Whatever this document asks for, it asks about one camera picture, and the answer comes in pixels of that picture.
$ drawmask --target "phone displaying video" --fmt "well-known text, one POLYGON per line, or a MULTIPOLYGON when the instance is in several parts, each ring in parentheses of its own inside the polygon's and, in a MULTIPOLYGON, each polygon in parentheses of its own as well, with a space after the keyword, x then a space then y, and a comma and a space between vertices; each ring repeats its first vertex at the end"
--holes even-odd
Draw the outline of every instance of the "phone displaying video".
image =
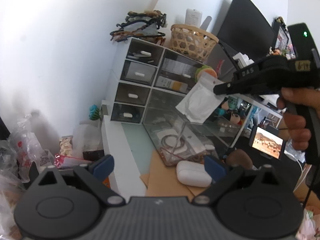
POLYGON ((260 127, 255 127, 250 136, 250 144, 253 148, 279 159, 284 150, 285 141, 260 127))

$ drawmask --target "monitor stand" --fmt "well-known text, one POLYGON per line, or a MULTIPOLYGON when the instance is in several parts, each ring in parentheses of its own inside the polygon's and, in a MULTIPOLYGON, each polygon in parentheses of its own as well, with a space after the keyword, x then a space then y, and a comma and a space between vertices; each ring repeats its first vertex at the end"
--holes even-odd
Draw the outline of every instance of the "monitor stand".
POLYGON ((269 159, 269 160, 272 160, 272 156, 270 156, 270 155, 268 155, 266 153, 260 153, 260 155, 265 157, 265 158, 267 158, 267 159, 269 159))

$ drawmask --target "white packet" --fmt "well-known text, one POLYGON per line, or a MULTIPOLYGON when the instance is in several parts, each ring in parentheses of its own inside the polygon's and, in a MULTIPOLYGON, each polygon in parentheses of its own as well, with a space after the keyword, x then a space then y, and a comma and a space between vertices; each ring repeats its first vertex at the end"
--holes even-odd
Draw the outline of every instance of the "white packet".
POLYGON ((212 112, 222 103, 225 95, 215 95, 213 88, 223 82, 204 72, 196 85, 176 106, 190 122, 204 123, 212 112))

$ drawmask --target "black handle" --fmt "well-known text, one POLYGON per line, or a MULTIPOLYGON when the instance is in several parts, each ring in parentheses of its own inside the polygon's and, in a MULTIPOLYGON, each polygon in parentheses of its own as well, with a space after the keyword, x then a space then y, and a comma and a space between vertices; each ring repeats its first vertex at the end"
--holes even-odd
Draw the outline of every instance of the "black handle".
POLYGON ((306 119, 306 128, 311 132, 309 146, 306 149, 306 163, 318 165, 320 163, 320 118, 312 107, 294 105, 286 102, 287 109, 291 114, 301 115, 306 119))

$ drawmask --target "screw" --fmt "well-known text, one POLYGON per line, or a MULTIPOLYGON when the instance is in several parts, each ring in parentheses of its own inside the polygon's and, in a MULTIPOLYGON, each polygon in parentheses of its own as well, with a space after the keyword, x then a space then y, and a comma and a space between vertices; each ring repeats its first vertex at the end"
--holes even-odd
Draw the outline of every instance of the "screw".
POLYGON ((210 202, 210 198, 204 195, 197 196, 195 202, 199 205, 207 205, 210 202))
POLYGON ((120 196, 111 196, 111 197, 108 197, 107 199, 107 202, 110 205, 119 205, 120 203, 122 203, 122 201, 123 201, 123 198, 120 196))

